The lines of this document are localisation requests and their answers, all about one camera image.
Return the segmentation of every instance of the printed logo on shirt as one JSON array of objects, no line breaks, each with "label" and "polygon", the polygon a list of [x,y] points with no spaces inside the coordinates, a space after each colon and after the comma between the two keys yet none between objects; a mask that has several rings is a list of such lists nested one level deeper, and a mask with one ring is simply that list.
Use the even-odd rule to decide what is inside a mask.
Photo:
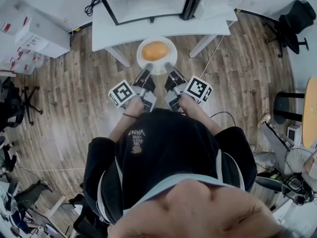
[{"label": "printed logo on shirt", "polygon": [[128,133],[128,136],[132,135],[132,143],[133,143],[133,148],[131,153],[138,154],[142,152],[142,144],[143,144],[143,137],[145,136],[145,133],[142,129],[135,129],[131,130]]}]

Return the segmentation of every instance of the round wooden table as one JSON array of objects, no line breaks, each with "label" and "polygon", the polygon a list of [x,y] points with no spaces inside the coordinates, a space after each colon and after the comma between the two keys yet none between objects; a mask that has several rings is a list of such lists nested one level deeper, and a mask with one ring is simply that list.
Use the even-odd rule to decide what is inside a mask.
[{"label": "round wooden table", "polygon": [[[303,115],[289,112],[288,98],[305,99]],[[278,124],[283,124],[286,119],[301,121],[303,145],[311,147],[317,139],[317,78],[309,79],[305,94],[279,92],[275,97],[273,113]]]}]

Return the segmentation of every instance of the wooden floor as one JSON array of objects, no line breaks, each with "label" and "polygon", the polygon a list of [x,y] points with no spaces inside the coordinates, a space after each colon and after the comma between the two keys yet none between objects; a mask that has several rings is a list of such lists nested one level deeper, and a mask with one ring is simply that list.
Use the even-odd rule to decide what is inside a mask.
[{"label": "wooden floor", "polygon": [[[275,95],[294,88],[289,58],[286,52],[279,59],[277,44],[266,45],[264,39],[272,34],[262,22],[250,15],[239,14],[239,21],[231,27],[231,35],[224,37],[203,79],[214,89],[210,103],[204,105],[208,114],[220,111],[232,113],[250,144],[256,150],[269,150],[264,136],[257,129],[257,122],[264,113],[272,113]],[[107,93],[123,79],[132,82],[139,68],[136,51],[140,42],[120,46],[131,61],[130,68],[123,67],[106,51],[92,52],[92,28],[86,28],[71,39],[71,51],[57,59],[48,60],[31,76],[17,76],[15,83],[21,87],[40,86],[33,104],[43,108],[42,116],[33,113],[34,126],[26,121],[16,129],[7,129],[5,135],[17,140],[21,166],[30,169],[69,169],[85,166],[88,144],[97,136],[108,136],[120,118]],[[200,76],[220,37],[202,51],[198,57],[189,58],[189,52],[202,36],[169,38],[177,47],[177,69],[190,78]],[[156,95],[161,98],[158,106],[164,107],[163,88],[166,75],[154,78]],[[214,117],[223,127],[233,126],[230,116]],[[286,132],[286,125],[278,126]],[[47,180],[54,193],[45,191],[37,203],[44,213],[65,194],[67,199],[81,192],[84,169],[69,171],[26,171],[17,169],[12,176],[19,177],[22,188],[27,188],[38,178]],[[253,193],[268,206],[274,194],[255,186]],[[59,209],[54,222],[65,232],[76,219],[74,213]]]}]

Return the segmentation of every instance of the hair tie on wrist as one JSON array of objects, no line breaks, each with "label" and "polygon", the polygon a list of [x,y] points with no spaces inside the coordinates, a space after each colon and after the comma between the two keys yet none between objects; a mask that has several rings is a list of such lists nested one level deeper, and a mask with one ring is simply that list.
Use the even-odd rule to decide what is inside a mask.
[{"label": "hair tie on wrist", "polygon": [[128,114],[126,114],[126,113],[123,113],[123,115],[126,116],[126,117],[134,118],[134,119],[136,119],[136,120],[139,119],[138,117],[134,117],[134,116],[128,115]]}]

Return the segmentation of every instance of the dark pants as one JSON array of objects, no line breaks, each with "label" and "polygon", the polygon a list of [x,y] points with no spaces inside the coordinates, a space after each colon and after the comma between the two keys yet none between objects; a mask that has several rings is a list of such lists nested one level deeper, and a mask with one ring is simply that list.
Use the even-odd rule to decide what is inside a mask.
[{"label": "dark pants", "polygon": [[24,208],[24,210],[27,210],[33,207],[44,190],[46,190],[46,187],[41,184],[41,181],[39,180],[37,183],[28,187],[25,191],[18,193],[14,199],[18,203],[19,209]]},{"label": "dark pants", "polygon": [[4,152],[4,166],[9,172],[12,172],[16,163],[16,156],[13,155],[12,159],[10,159],[8,152],[10,150],[10,146],[8,145],[3,146],[2,150]]}]

